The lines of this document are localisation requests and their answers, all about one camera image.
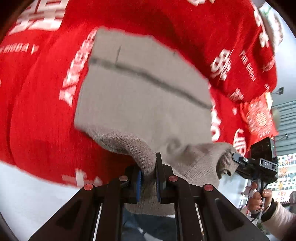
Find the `person's right forearm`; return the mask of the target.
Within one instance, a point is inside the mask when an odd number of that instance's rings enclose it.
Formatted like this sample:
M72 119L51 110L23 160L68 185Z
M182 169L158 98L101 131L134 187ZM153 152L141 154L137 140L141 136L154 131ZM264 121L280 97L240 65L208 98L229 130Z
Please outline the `person's right forearm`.
M295 213L272 198L263 210L263 226L278 240L295 240Z

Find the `person's right hand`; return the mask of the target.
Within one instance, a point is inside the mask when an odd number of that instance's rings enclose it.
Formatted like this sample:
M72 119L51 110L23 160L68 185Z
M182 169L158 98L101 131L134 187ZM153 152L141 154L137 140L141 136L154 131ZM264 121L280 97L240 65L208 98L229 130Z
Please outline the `person's right hand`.
M252 197L249 197L247 209L251 212L258 210L266 211L272 203L272 191L264 189L262 193L256 191Z

